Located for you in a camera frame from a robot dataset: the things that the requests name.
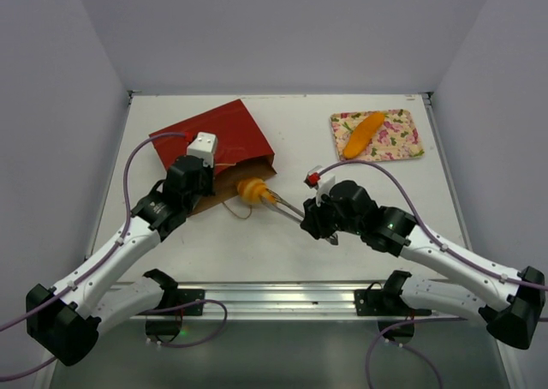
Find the fake croissant bread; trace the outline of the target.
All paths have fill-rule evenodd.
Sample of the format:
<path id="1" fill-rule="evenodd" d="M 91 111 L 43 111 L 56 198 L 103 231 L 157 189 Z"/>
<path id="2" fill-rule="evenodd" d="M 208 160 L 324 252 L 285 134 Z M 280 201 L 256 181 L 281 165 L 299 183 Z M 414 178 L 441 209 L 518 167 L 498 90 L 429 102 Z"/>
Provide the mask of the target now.
<path id="1" fill-rule="evenodd" d="M 262 204 L 264 201 L 275 205 L 277 200 L 267 188 L 265 181 L 259 177 L 240 180 L 236 184 L 237 194 L 248 205 Z"/>

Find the red paper bag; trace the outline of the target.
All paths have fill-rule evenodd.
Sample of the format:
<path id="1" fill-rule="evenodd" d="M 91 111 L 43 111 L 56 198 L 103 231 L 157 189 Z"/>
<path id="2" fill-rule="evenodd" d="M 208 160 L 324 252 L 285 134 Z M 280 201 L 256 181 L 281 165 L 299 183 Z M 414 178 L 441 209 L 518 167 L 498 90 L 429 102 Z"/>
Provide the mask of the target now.
<path id="1" fill-rule="evenodd" d="M 266 180 L 277 174 L 273 168 L 273 149 L 239 99 L 153 132 L 153 136 L 162 133 L 186 135 L 184 138 L 164 137 L 152 143 L 165 168 L 187 152 L 187 146 L 199 132 L 214 134 L 217 150 L 215 194 L 200 200 L 194 209 L 196 214 L 237 196 L 236 184 L 243 179 Z"/>

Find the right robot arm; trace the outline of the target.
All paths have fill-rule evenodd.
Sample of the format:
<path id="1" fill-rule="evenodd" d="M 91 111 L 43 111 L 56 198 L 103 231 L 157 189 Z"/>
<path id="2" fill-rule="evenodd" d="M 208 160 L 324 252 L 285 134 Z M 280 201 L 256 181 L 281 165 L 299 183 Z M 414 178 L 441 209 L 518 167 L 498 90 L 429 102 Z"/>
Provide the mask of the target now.
<path id="1" fill-rule="evenodd" d="M 545 306 L 545 276 L 486 260 L 447 241 L 412 214 L 378 206 L 355 182 L 335 184 L 321 198 L 303 203 L 301 228 L 315 239 L 337 232 L 358 236 L 371 249 L 421 264 L 445 282 L 395 270 L 373 301 L 395 315 L 437 311 L 477 320 L 497 340 L 526 350 Z"/>

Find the fake orange bread loaf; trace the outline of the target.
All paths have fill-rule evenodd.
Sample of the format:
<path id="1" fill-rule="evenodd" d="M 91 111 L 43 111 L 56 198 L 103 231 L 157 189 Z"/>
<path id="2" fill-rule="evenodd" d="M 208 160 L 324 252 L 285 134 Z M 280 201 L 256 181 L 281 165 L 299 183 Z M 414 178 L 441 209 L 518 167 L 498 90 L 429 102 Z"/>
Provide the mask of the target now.
<path id="1" fill-rule="evenodd" d="M 384 124 L 384 113 L 374 112 L 365 118 L 351 133 L 342 151 L 345 159 L 354 159 L 366 150 L 370 140 Z"/>

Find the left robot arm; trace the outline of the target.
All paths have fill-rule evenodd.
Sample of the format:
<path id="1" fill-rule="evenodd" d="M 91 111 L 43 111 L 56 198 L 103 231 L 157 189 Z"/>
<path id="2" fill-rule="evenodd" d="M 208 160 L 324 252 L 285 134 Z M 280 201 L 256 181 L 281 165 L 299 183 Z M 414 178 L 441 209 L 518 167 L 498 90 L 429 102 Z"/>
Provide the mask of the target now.
<path id="1" fill-rule="evenodd" d="M 159 270 L 110 294 L 111 286 L 144 254 L 156 248 L 213 195 L 214 157 L 182 155 L 130 211 L 118 232 L 91 258 L 50 288 L 26 296 L 27 333 L 66 366 L 80 362 L 112 327 L 148 310 L 176 308 L 176 282 Z"/>

